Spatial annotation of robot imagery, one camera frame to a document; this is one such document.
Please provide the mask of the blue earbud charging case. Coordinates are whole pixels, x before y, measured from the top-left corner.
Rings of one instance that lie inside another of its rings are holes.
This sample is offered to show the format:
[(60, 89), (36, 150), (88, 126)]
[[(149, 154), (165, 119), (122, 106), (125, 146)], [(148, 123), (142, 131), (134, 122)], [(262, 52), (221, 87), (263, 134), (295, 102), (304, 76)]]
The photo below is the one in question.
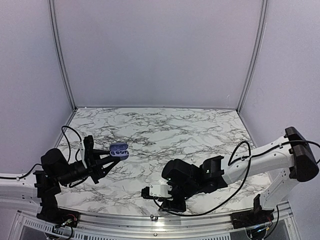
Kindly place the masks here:
[(112, 143), (109, 146), (109, 154), (121, 160), (127, 159), (130, 155), (128, 152), (128, 144), (123, 142)]

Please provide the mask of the purple clip earbud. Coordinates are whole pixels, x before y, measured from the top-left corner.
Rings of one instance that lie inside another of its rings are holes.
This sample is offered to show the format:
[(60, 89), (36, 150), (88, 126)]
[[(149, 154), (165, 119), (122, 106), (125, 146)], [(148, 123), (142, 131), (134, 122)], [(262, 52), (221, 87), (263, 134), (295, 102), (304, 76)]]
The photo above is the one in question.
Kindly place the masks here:
[(129, 152), (126, 150), (117, 150), (114, 152), (114, 155), (117, 157), (124, 157), (124, 156), (127, 156), (128, 154)]

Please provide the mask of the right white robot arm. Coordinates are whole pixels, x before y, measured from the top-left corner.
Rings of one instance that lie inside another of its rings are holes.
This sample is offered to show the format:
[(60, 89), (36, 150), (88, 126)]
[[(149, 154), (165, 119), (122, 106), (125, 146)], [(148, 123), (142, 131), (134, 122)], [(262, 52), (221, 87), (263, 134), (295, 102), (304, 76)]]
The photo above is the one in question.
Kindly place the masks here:
[(200, 193), (213, 193), (250, 176), (280, 170), (277, 178), (257, 195), (247, 219), (258, 224), (267, 213), (299, 183), (314, 179), (320, 172), (318, 161), (311, 150), (313, 142), (306, 140), (295, 127), (285, 129), (285, 135), (264, 146), (250, 149), (248, 153), (231, 156), (218, 155), (206, 159), (200, 166), (181, 159), (170, 160), (161, 176), (171, 186), (168, 196), (161, 196), (159, 208), (167, 213), (183, 216), (186, 200)]

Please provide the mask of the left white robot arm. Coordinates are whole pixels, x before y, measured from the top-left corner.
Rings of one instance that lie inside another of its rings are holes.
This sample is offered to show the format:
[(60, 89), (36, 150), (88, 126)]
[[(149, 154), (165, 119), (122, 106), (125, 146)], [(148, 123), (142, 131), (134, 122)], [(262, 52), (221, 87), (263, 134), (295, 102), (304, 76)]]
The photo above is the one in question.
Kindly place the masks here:
[(41, 158), (41, 170), (31, 169), (22, 175), (2, 176), (0, 196), (11, 203), (29, 201), (43, 208), (44, 215), (53, 223), (63, 219), (63, 211), (57, 207), (56, 195), (61, 187), (74, 188), (87, 179), (98, 184), (120, 161), (129, 157), (128, 145), (112, 143), (108, 150), (94, 147), (93, 136), (80, 141), (80, 159), (69, 163), (58, 148), (48, 150)]

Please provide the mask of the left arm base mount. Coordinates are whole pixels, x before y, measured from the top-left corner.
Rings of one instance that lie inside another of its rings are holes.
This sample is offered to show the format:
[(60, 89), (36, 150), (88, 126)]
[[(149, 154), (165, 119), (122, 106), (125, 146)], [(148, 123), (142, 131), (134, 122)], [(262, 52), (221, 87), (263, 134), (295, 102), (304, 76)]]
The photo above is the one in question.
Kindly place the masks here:
[(43, 207), (36, 214), (36, 218), (45, 221), (46, 224), (51, 224), (44, 229), (47, 240), (71, 240), (78, 226), (80, 213), (59, 207), (57, 209), (45, 209)]

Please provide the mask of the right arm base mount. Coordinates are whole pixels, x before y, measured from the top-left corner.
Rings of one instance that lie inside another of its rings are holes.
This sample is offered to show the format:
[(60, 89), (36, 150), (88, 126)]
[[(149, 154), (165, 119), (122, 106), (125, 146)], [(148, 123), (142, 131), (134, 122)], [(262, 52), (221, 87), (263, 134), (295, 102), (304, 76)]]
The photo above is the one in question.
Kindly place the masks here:
[(234, 229), (245, 229), (248, 240), (266, 240), (279, 224), (280, 210), (245, 210), (232, 213), (230, 218)]

